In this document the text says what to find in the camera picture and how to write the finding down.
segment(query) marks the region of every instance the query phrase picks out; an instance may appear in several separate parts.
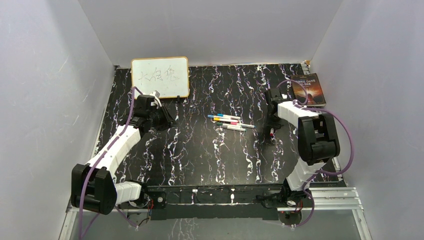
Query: table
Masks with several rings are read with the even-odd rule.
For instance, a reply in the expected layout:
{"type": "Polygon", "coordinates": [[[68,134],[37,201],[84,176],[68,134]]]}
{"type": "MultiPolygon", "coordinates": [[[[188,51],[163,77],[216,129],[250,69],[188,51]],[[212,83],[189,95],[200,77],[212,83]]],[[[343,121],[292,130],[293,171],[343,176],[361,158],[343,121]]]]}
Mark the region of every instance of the table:
{"type": "MultiPolygon", "coordinates": [[[[220,186],[281,184],[298,155],[296,128],[284,124],[275,138],[263,131],[267,105],[264,91],[290,75],[303,75],[301,64],[192,66],[188,98],[163,99],[177,126],[150,131],[133,147],[117,170],[117,182],[135,180],[148,186],[220,186]],[[240,116],[255,129],[220,129],[207,115],[240,116]]],[[[102,122],[97,149],[127,119],[130,69],[118,69],[102,122]]],[[[287,85],[281,86],[285,91],[287,85]]],[[[335,171],[330,163],[328,171],[335,171]]],[[[318,176],[316,181],[337,177],[318,176]]]]}

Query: white enclosure panel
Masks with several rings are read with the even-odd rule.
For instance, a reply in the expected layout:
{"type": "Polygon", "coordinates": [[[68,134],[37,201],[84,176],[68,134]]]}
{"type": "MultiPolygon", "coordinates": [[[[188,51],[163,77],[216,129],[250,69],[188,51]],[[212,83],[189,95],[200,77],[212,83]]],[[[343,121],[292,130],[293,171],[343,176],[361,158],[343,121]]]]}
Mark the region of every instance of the white enclosure panel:
{"type": "Polygon", "coordinates": [[[133,59],[131,76],[132,85],[145,95],[158,91],[160,98],[189,96],[189,61],[186,57],[133,59]]]}
{"type": "Polygon", "coordinates": [[[342,0],[79,0],[114,65],[310,60],[342,0]]]}
{"type": "Polygon", "coordinates": [[[0,239],[58,239],[113,72],[77,0],[0,2],[0,239]]]}
{"type": "MultiPolygon", "coordinates": [[[[424,1],[346,0],[312,59],[356,144],[344,174],[374,240],[423,239],[424,1]]],[[[339,129],[346,164],[349,145],[339,129]]]]}

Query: book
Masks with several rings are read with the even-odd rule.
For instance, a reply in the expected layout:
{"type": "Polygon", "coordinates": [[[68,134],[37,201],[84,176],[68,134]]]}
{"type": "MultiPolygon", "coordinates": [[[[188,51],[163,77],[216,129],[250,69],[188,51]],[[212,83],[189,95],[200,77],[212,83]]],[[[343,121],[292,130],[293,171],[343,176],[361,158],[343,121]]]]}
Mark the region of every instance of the book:
{"type": "Polygon", "coordinates": [[[299,84],[294,82],[291,84],[294,97],[299,102],[304,103],[307,98],[306,105],[308,107],[323,107],[326,105],[323,89],[321,88],[320,81],[318,80],[318,75],[316,73],[308,75],[291,75],[290,77],[306,89],[307,96],[305,96],[305,91],[301,86],[299,86],[299,84]]]}

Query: wire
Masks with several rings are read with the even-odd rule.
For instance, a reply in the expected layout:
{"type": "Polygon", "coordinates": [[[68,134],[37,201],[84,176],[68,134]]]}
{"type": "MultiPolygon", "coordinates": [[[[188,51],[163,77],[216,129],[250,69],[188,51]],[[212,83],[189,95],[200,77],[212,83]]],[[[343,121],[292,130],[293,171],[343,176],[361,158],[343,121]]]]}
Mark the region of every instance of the wire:
{"type": "Polygon", "coordinates": [[[148,211],[148,216],[150,217],[152,215],[152,209],[153,209],[153,199],[151,200],[151,206],[147,207],[147,211],[148,211]]]}
{"type": "Polygon", "coordinates": [[[124,219],[126,219],[126,221],[129,223],[129,225],[133,226],[134,228],[137,228],[138,225],[136,223],[134,223],[133,221],[129,220],[127,216],[125,216],[125,214],[119,209],[118,206],[115,206],[116,210],[118,210],[118,212],[122,215],[122,217],[124,219]]]}
{"type": "MultiPolygon", "coordinates": [[[[122,130],[122,132],[119,134],[119,136],[122,136],[125,131],[128,128],[128,125],[130,124],[130,120],[131,117],[133,116],[133,110],[134,110],[134,94],[135,94],[135,90],[137,90],[140,94],[143,94],[136,86],[134,86],[131,90],[131,105],[129,108],[129,115],[128,115],[128,119],[126,120],[125,126],[122,130]]],[[[112,145],[117,141],[118,136],[109,144],[109,146],[107,146],[107,149],[110,149],[110,147],[112,147],[112,145]]],[[[78,237],[79,239],[83,239],[83,206],[84,206],[84,198],[86,195],[86,190],[87,190],[87,186],[89,184],[89,180],[91,175],[94,172],[94,169],[97,167],[97,165],[100,163],[100,161],[105,157],[107,151],[104,151],[97,159],[97,161],[95,161],[95,163],[93,164],[93,166],[91,166],[90,170],[87,173],[87,176],[85,177],[84,183],[82,185],[82,190],[81,190],[81,197],[79,200],[79,234],[78,237]]]]}
{"type": "Polygon", "coordinates": [[[314,175],[312,175],[310,178],[308,178],[308,180],[306,180],[303,184],[302,184],[302,191],[306,194],[306,196],[308,196],[309,197],[309,199],[311,200],[311,202],[312,202],[312,209],[310,210],[310,213],[309,213],[309,216],[307,216],[307,218],[303,221],[303,222],[301,222],[301,223],[299,223],[299,224],[295,224],[294,225],[294,227],[300,227],[300,226],[302,226],[302,225],[304,225],[304,224],[306,224],[308,221],[309,221],[309,219],[311,219],[312,218],[312,214],[314,214],[314,210],[315,210],[315,201],[314,201],[314,197],[312,197],[312,194],[310,194],[309,192],[307,192],[306,190],[305,190],[305,187],[306,187],[306,185],[310,182],[310,181],[312,181],[316,176],[317,176],[317,173],[318,173],[318,171],[314,174],[314,175]]]}
{"type": "Polygon", "coordinates": [[[147,218],[143,219],[143,220],[142,220],[142,221],[138,224],[138,226],[140,227],[144,221],[146,221],[146,224],[147,224],[147,223],[149,222],[149,220],[150,220],[150,217],[147,217],[147,218]]]}
{"type": "Polygon", "coordinates": [[[301,104],[302,104],[302,105],[305,105],[305,104],[308,102],[308,92],[306,91],[305,87],[304,87],[302,84],[298,83],[298,82],[297,82],[297,81],[295,81],[295,80],[287,79],[287,80],[284,80],[284,81],[280,82],[280,83],[277,85],[277,88],[279,88],[279,87],[280,87],[283,83],[287,83],[287,82],[293,82],[293,83],[296,83],[296,84],[298,84],[299,86],[301,86],[301,87],[302,87],[303,91],[305,92],[305,102],[301,102],[301,104]]]}
{"type": "Polygon", "coordinates": [[[100,215],[100,213],[97,213],[90,221],[90,223],[88,224],[87,228],[84,230],[84,233],[82,234],[82,237],[85,237],[87,232],[89,231],[89,228],[92,226],[92,224],[94,223],[94,220],[96,220],[96,218],[100,215]]]}

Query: purple cable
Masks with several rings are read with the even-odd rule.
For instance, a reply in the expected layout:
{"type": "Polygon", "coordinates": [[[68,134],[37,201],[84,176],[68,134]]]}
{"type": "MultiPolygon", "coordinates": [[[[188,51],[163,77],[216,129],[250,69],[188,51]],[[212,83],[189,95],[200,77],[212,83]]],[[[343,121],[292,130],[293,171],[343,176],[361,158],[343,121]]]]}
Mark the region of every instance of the purple cable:
{"type": "Polygon", "coordinates": [[[305,102],[301,102],[301,104],[305,105],[305,104],[308,102],[308,92],[306,91],[305,87],[304,87],[304,86],[302,86],[302,84],[298,83],[298,82],[297,82],[297,81],[295,81],[295,80],[287,79],[287,80],[284,80],[284,81],[280,82],[280,83],[277,85],[277,88],[279,88],[279,87],[280,87],[283,83],[287,83],[287,82],[293,82],[293,83],[296,83],[296,84],[298,84],[299,86],[301,86],[301,87],[302,87],[303,91],[305,92],[305,102]]]}
{"type": "Polygon", "coordinates": [[[89,231],[89,228],[92,226],[92,224],[94,223],[94,220],[96,220],[96,218],[100,215],[100,213],[97,213],[90,221],[90,223],[88,224],[87,228],[85,229],[84,233],[82,234],[82,237],[84,238],[87,234],[87,232],[89,231]]]}
{"type": "MultiPolygon", "coordinates": [[[[128,125],[130,124],[131,117],[133,115],[133,109],[134,109],[134,93],[135,93],[134,90],[137,90],[140,94],[143,94],[137,87],[134,86],[132,88],[132,90],[131,90],[131,105],[130,105],[130,108],[129,108],[128,119],[126,120],[125,126],[124,126],[122,132],[119,134],[119,136],[122,136],[122,134],[125,133],[125,131],[127,130],[128,125]]],[[[109,144],[109,146],[107,147],[107,149],[109,150],[112,147],[112,145],[117,140],[118,140],[118,137],[115,137],[115,139],[109,144]]],[[[89,184],[89,179],[90,179],[91,175],[93,174],[94,169],[97,167],[97,165],[100,163],[100,161],[105,157],[105,155],[106,155],[106,151],[104,151],[98,157],[98,159],[95,161],[95,163],[93,164],[93,166],[88,171],[87,176],[85,177],[85,180],[84,180],[84,184],[82,185],[81,198],[79,200],[79,215],[78,215],[78,218],[79,218],[79,226],[78,226],[79,227],[79,234],[78,234],[78,236],[79,236],[79,239],[80,240],[83,239],[83,237],[84,237],[84,235],[83,235],[83,206],[84,206],[84,198],[85,198],[85,195],[86,195],[87,185],[89,184]]]]}
{"type": "Polygon", "coordinates": [[[125,214],[117,206],[115,206],[115,208],[122,215],[122,217],[127,220],[127,222],[129,223],[129,225],[133,226],[134,228],[138,227],[138,225],[136,223],[134,223],[133,221],[129,220],[128,217],[125,216],[125,214]]]}
{"type": "Polygon", "coordinates": [[[314,198],[312,197],[312,194],[310,194],[309,192],[307,192],[306,190],[305,190],[305,187],[306,187],[306,185],[310,182],[310,181],[312,181],[316,176],[317,176],[317,173],[318,173],[318,171],[317,172],[315,172],[310,178],[308,178],[308,180],[306,180],[303,184],[302,184],[302,191],[306,194],[306,196],[308,196],[309,198],[310,198],[310,200],[312,201],[312,209],[310,210],[310,213],[309,213],[309,216],[307,216],[307,218],[305,219],[305,221],[303,221],[303,222],[301,222],[301,223],[299,223],[299,224],[297,224],[296,225],[296,227],[300,227],[300,226],[302,226],[302,225],[304,225],[304,224],[306,224],[308,221],[309,221],[309,219],[311,219],[312,218],[312,214],[314,214],[314,210],[315,210],[315,201],[314,201],[314,198]]]}

